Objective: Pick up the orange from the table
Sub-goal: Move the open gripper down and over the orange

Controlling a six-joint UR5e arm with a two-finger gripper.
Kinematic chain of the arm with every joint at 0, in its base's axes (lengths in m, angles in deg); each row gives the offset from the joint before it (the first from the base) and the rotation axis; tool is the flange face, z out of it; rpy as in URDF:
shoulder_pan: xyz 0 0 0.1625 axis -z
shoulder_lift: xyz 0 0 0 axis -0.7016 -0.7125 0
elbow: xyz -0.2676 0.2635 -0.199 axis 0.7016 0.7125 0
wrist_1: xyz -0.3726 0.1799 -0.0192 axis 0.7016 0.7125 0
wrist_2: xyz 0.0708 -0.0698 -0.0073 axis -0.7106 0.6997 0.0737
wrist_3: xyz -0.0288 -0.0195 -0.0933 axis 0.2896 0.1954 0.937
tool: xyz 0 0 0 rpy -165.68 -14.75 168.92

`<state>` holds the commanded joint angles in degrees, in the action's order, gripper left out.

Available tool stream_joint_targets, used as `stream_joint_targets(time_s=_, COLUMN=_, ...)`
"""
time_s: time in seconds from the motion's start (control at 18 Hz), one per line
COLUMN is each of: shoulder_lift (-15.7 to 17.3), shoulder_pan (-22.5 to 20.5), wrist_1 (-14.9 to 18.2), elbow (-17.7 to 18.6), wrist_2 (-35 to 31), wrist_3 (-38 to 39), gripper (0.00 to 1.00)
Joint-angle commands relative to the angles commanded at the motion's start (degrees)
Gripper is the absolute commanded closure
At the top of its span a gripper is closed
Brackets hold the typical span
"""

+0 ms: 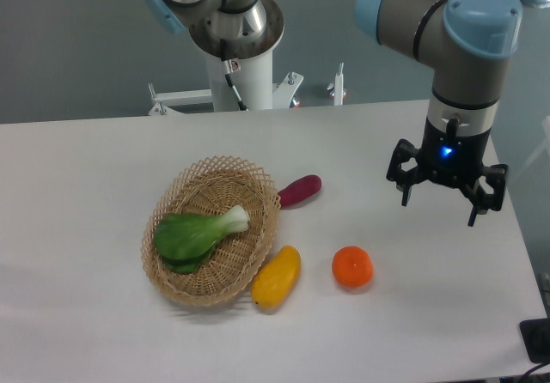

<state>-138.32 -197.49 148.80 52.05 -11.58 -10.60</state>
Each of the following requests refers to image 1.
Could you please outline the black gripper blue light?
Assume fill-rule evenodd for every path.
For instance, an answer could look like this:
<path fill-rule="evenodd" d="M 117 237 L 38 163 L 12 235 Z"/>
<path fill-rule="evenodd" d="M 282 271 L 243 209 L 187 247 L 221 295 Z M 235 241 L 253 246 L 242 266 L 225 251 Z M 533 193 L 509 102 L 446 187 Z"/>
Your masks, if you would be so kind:
<path fill-rule="evenodd" d="M 449 141 L 429 119 L 420 149 L 400 139 L 390 159 L 386 178 L 401 192 L 401 205 L 407 206 L 414 185 L 430 181 L 450 188 L 474 189 L 472 209 L 467 225 L 477 216 L 500 211 L 506 193 L 509 167 L 506 164 L 483 165 L 490 130 L 474 135 L 457 136 Z"/>

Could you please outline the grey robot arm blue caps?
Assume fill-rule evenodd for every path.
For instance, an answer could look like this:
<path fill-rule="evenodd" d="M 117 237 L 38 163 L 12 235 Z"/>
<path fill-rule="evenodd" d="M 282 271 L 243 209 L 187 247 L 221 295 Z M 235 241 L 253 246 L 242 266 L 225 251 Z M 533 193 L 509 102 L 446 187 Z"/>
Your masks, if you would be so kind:
<path fill-rule="evenodd" d="M 205 55 L 219 111 L 288 108 L 302 78 L 272 81 L 284 32 L 273 0 L 145 0 L 170 33 L 188 32 Z M 459 190 L 472 215 L 501 209 L 508 168 L 483 162 L 510 58 L 520 0 L 356 0 L 354 20 L 377 43 L 433 69 L 422 143 L 400 140 L 388 180 L 408 199 L 424 181 Z"/>

